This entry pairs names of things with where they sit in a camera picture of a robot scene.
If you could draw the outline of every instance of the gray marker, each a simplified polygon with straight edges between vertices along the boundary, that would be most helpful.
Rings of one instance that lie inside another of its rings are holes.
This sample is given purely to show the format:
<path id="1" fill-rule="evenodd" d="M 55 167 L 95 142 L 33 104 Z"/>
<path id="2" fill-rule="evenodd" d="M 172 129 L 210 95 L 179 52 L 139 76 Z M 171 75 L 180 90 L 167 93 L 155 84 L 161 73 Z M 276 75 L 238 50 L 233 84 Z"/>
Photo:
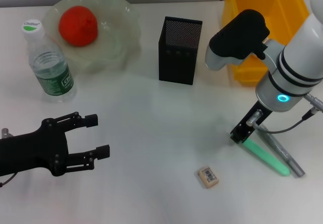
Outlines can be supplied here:
<path id="1" fill-rule="evenodd" d="M 265 126 L 262 125 L 260 127 L 265 131 L 268 131 Z M 276 153 L 279 154 L 280 157 L 282 157 L 282 159 L 288 164 L 288 166 L 295 172 L 298 177 L 302 177 L 305 174 L 303 169 L 272 134 L 262 131 L 257 131 L 257 134 L 269 147 L 271 147 Z"/>

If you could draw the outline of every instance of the white table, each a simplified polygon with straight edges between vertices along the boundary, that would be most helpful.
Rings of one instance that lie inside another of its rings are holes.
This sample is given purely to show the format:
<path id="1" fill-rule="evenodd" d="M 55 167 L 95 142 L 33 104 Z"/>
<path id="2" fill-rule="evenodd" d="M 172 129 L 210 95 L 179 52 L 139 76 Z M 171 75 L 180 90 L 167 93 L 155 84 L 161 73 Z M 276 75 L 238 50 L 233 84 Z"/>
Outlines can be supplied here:
<path id="1" fill-rule="evenodd" d="M 69 150 L 111 147 L 111 157 L 96 161 L 93 171 L 59 178 L 45 169 L 19 173 L 0 189 L 1 223 L 321 223 L 322 114 L 277 135 L 307 173 L 301 179 L 281 177 L 229 138 L 256 102 L 254 89 L 231 81 L 227 69 L 212 72 L 204 64 L 223 2 L 136 8 L 140 56 L 122 72 L 76 75 L 78 92 L 67 103 L 42 100 L 20 30 L 24 20 L 41 19 L 48 7 L 0 9 L 0 128 L 20 135 L 48 117 L 98 114 L 98 127 L 67 134 Z M 158 80 L 157 45 L 165 16 L 203 21 L 193 86 Z M 323 98 L 323 85 L 313 94 Z M 289 127 L 309 108 L 302 100 L 287 113 L 273 113 L 266 126 Z M 251 138 L 265 147 L 256 134 Z M 220 177 L 210 190 L 196 176 L 205 165 Z"/>

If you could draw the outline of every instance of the pen holder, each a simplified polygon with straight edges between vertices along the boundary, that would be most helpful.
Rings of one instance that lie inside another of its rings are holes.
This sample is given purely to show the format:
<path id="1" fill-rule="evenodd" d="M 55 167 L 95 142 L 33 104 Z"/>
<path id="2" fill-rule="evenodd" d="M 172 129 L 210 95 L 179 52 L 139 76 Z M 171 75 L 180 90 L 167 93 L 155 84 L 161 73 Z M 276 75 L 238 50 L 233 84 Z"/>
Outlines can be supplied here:
<path id="1" fill-rule="evenodd" d="M 159 80 L 193 84 L 202 21 L 165 17 L 158 56 Z"/>

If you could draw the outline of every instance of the green bottle label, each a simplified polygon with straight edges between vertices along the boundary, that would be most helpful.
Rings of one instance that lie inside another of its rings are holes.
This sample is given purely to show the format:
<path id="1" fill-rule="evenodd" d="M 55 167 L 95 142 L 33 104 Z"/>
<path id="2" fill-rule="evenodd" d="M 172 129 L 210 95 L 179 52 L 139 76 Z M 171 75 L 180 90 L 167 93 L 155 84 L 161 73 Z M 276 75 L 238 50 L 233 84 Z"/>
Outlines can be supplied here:
<path id="1" fill-rule="evenodd" d="M 53 96 L 58 96 L 67 93 L 74 85 L 69 67 L 55 78 L 42 79 L 36 76 L 44 91 Z"/>

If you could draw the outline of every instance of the red fruit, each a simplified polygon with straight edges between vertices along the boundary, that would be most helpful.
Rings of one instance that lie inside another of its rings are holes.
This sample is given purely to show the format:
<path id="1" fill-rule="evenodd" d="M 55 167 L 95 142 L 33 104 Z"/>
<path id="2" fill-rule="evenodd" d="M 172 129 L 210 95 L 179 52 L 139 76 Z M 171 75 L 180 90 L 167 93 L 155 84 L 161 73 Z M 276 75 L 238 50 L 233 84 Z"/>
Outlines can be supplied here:
<path id="1" fill-rule="evenodd" d="M 61 17 L 59 32 L 73 46 L 86 46 L 97 38 L 97 21 L 86 7 L 69 8 Z"/>

